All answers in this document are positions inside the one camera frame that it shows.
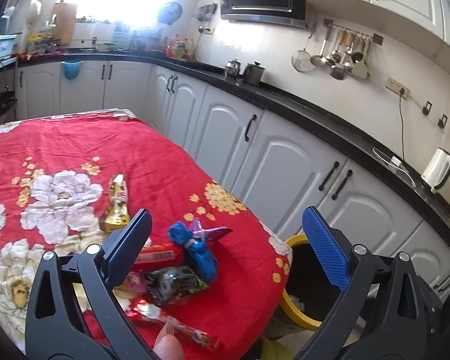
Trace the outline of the person's left hand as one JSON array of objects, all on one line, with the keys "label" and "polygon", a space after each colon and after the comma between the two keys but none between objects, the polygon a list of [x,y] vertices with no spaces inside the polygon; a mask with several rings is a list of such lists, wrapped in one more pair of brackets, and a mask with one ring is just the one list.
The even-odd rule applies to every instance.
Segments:
[{"label": "person's left hand", "polygon": [[153,352],[161,360],[184,360],[184,350],[170,323],[166,323],[160,330],[153,346]]}]

